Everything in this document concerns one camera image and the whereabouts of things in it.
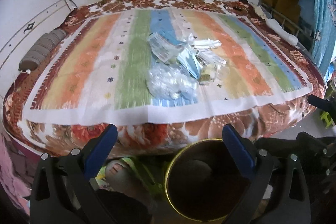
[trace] pink cloth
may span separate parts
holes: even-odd
[[[14,154],[16,157],[16,165],[20,169],[26,168],[26,158]],[[31,190],[21,178],[16,176],[16,171],[13,167],[10,152],[6,145],[6,140],[2,134],[0,134],[0,183],[6,191],[13,204],[24,210],[29,215],[29,208],[26,204],[26,200],[23,198],[29,196]]]

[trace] blue cloth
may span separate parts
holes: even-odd
[[[301,7],[300,17],[310,26],[315,26],[315,0],[299,0],[299,6]]]
[[[315,0],[315,37],[312,59],[322,75],[327,73],[336,42],[336,0]]]
[[[330,63],[329,67],[328,67],[328,70],[327,70],[327,73],[324,75],[324,81],[326,83],[329,82],[329,80],[331,79],[331,77],[333,76],[333,73],[335,71],[335,66],[333,63]]]

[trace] clear plastic bag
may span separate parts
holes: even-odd
[[[183,66],[157,63],[149,70],[146,82],[155,98],[176,100],[183,96],[191,100],[197,96],[198,81]]]

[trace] bed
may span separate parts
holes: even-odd
[[[67,33],[64,41],[36,70],[21,73],[4,98],[4,127],[28,158],[66,155],[97,137],[108,122],[119,132],[110,158],[173,153],[196,140],[221,137],[227,123],[251,140],[269,137],[315,109],[309,94],[325,93],[311,60],[268,28],[246,0],[102,0],[73,10],[59,28]],[[153,62],[148,47],[138,45],[160,28],[171,28],[177,38],[192,33],[222,41],[216,54],[227,64],[195,101],[170,105],[144,90]],[[105,48],[109,39],[111,47]],[[138,82],[131,85],[132,79]],[[92,101],[83,103],[88,97]],[[110,111],[111,105],[119,107]],[[157,115],[160,110],[165,114]],[[21,173],[27,175],[16,171],[13,177]],[[24,207],[31,180],[20,181],[26,188],[9,188]]]

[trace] screw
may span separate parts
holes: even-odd
[[[291,154],[291,159],[292,159],[293,161],[297,161],[297,155]]]
[[[267,156],[267,151],[264,150],[264,149],[260,149],[260,150],[259,150],[259,155],[265,157],[265,156]]]
[[[46,160],[49,157],[48,153],[44,153],[41,156],[41,159]]]
[[[74,148],[73,150],[71,150],[71,154],[73,156],[77,156],[79,154],[81,150],[79,148]]]

